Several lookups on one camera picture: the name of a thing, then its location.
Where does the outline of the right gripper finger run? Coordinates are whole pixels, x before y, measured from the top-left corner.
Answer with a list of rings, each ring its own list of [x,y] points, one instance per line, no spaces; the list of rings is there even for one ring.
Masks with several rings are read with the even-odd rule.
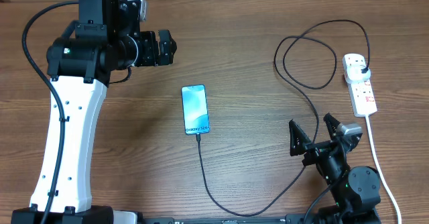
[[[290,155],[298,156],[304,154],[307,151],[308,145],[311,144],[311,140],[294,120],[289,121],[289,130]]]
[[[323,120],[326,124],[330,139],[334,140],[337,136],[336,130],[339,127],[339,125],[341,124],[340,121],[338,121],[336,118],[334,118],[330,113],[327,113],[323,117]]]

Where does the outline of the blue Galaxy smartphone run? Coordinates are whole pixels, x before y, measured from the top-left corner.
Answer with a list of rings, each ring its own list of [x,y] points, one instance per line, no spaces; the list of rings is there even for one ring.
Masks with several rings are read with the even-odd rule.
[[[204,85],[182,87],[182,108],[186,135],[210,132],[206,88]]]

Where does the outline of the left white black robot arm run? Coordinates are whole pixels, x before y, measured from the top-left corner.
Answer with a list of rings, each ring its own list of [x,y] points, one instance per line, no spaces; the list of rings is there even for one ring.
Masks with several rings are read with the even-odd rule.
[[[76,0],[71,21],[46,52],[40,73],[51,93],[50,122],[38,183],[13,223],[143,223],[138,211],[94,205],[90,169],[97,119],[115,70],[173,62],[168,30],[140,29],[146,0]]]

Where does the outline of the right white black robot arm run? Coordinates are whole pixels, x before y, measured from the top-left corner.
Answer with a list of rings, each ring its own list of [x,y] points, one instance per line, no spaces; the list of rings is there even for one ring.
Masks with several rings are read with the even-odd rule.
[[[288,214],[287,223],[380,223],[375,206],[381,202],[379,172],[369,166],[351,168],[347,154],[363,135],[357,123],[342,124],[324,116],[330,139],[313,144],[304,130],[289,122],[290,155],[303,155],[303,166],[316,166],[327,188],[304,214]]]

